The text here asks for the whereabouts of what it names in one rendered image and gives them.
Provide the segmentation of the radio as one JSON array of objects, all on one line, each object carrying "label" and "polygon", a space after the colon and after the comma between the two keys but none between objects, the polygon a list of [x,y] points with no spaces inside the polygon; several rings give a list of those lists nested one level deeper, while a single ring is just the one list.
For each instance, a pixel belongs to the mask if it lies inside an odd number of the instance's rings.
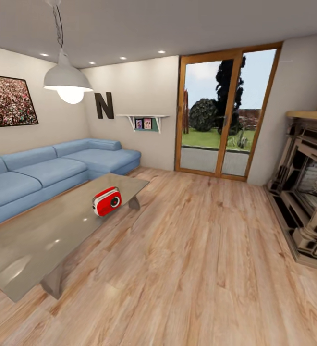
[{"label": "radio", "polygon": [[103,217],[119,207],[121,203],[120,191],[112,187],[96,195],[93,200],[93,209],[96,215]]}]

